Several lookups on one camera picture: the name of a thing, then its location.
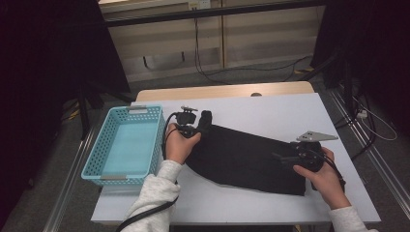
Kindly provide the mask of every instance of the blue plastic basket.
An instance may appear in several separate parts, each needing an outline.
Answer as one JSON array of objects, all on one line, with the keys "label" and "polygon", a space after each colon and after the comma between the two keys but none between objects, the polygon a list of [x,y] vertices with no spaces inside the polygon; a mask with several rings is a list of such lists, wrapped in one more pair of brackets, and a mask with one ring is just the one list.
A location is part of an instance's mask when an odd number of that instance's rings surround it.
[{"label": "blue plastic basket", "polygon": [[111,108],[81,177],[99,186],[142,185],[157,169],[164,124],[160,105]]}]

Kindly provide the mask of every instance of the folded black fabric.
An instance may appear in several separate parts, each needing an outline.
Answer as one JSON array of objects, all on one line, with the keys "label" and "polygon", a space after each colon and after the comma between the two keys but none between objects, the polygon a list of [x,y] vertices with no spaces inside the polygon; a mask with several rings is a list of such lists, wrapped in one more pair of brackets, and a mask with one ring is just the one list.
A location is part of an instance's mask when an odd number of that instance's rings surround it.
[{"label": "folded black fabric", "polygon": [[217,184],[271,193],[304,195],[305,178],[282,167],[272,152],[290,154],[289,143],[212,125],[186,164]]}]

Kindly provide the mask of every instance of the sweatshirt sleeve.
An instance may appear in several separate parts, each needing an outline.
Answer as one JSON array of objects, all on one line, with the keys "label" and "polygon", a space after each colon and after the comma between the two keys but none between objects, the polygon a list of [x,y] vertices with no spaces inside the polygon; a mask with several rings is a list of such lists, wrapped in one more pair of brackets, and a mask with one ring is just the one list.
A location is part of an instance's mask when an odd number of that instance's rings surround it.
[{"label": "sweatshirt sleeve", "polygon": [[367,230],[365,224],[359,218],[359,214],[353,206],[332,210],[329,212],[336,232],[363,232]]},{"label": "sweatshirt sleeve", "polygon": [[[174,201],[180,192],[180,186],[175,185],[175,181],[181,169],[182,165],[175,161],[163,161],[158,175],[149,175],[145,179],[141,193],[130,207],[126,218],[156,208],[167,201]],[[139,220],[127,226],[122,231],[168,231],[171,213],[174,207],[175,206],[171,206],[166,210]]]}]

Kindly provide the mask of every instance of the white table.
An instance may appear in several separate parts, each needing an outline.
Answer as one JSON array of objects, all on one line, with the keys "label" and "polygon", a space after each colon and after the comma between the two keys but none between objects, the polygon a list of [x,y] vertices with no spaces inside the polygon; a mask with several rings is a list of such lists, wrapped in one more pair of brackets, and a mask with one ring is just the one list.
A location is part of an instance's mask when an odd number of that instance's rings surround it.
[{"label": "white table", "polygon": [[[211,110],[215,125],[265,136],[285,142],[295,141],[306,131],[337,135],[337,131],[317,94],[271,97],[217,98],[160,103],[165,119],[181,105]],[[344,176],[346,195],[364,222],[380,221],[363,183],[340,140],[321,142],[336,154]],[[265,193],[220,186],[195,174],[186,165],[178,177],[182,186],[173,224],[314,224],[330,221],[329,207],[307,182],[305,196]],[[137,198],[137,188],[104,187],[92,221],[119,223]]]}]

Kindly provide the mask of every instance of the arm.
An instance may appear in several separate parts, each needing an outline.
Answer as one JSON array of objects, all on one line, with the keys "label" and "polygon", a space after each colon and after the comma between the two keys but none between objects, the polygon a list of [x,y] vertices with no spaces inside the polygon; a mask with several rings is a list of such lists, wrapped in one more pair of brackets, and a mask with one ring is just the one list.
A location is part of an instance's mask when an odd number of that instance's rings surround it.
[{"label": "arm", "polygon": [[[176,179],[182,169],[182,164],[190,154],[192,147],[200,140],[201,134],[198,133],[187,139],[175,129],[174,124],[168,126],[165,148],[166,160],[161,163],[157,176],[149,175],[145,179],[141,193],[130,207],[126,218],[156,208],[165,202],[172,202],[178,197],[180,187],[175,185]],[[171,206],[166,210],[139,220],[122,231],[168,231],[173,208],[174,206]]]},{"label": "arm", "polygon": [[[327,157],[335,160],[335,155],[331,150],[327,148],[322,149]],[[368,231],[365,224],[359,218],[358,212],[344,194],[336,172],[328,163],[325,162],[323,167],[316,173],[299,165],[295,165],[293,169],[301,176],[308,178],[320,192],[323,200],[329,205],[331,208],[329,215],[336,232]]]}]

